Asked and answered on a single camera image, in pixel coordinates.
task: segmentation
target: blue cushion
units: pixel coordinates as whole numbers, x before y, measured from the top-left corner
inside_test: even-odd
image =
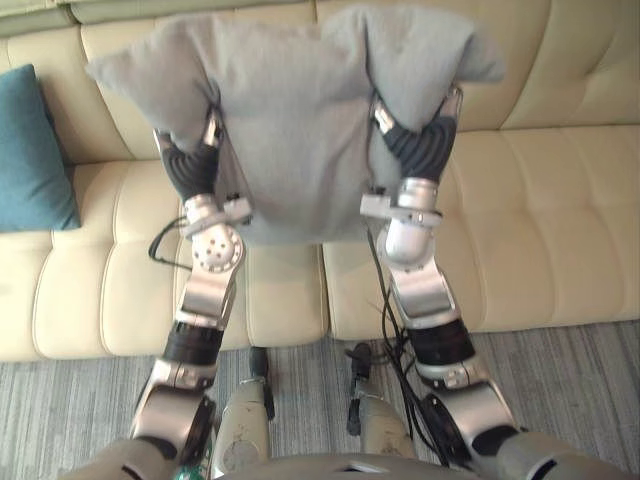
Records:
[[[33,65],[0,75],[0,231],[80,226]]]

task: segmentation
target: gray pillow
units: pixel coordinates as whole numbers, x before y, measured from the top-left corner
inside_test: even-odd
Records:
[[[33,65],[0,75],[0,232],[80,226]]]
[[[316,243],[359,235],[361,194],[399,180],[371,130],[374,91],[398,121],[419,130],[452,82],[495,81],[504,66],[462,17],[355,6],[306,27],[177,17],[87,70],[186,151],[195,149],[210,106],[219,108],[227,142],[216,191],[252,201],[245,237]]]

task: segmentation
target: leather couch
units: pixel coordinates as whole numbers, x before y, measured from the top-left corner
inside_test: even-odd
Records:
[[[0,234],[0,360],[157,353],[186,275],[146,250],[180,205],[150,125],[87,77],[87,59],[177,9],[305,24],[348,2],[4,3],[0,72],[35,66],[82,227]],[[439,194],[437,258],[467,326],[639,318],[640,1],[420,3],[482,24],[508,66],[499,85],[464,86]],[[189,244],[174,234],[162,253],[188,261]],[[380,304],[363,243],[253,247],[223,348],[377,338]]]

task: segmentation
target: gray carpet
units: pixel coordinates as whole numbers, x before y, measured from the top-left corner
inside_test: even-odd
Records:
[[[474,335],[516,418],[532,430],[640,472],[640,322]],[[346,434],[344,343],[270,351],[274,455],[355,451]],[[0,364],[0,478],[53,479],[125,435],[150,358]],[[248,373],[246,351],[222,354],[212,396],[223,405]],[[373,380],[396,408],[388,367]],[[423,448],[423,458],[428,458]]]

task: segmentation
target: sofa cushion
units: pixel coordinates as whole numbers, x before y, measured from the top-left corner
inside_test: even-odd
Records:
[[[33,65],[0,74],[0,232],[79,226]]]
[[[436,258],[471,330],[640,317],[639,126],[462,133]],[[381,336],[365,244],[325,244],[331,330]]]
[[[180,214],[161,163],[80,165],[73,185],[82,228],[0,235],[0,311],[10,319],[0,322],[2,359],[160,353],[186,279],[147,258],[154,235]],[[175,232],[160,251],[182,262],[189,252]],[[316,246],[249,249],[223,348],[322,337],[320,255]]]

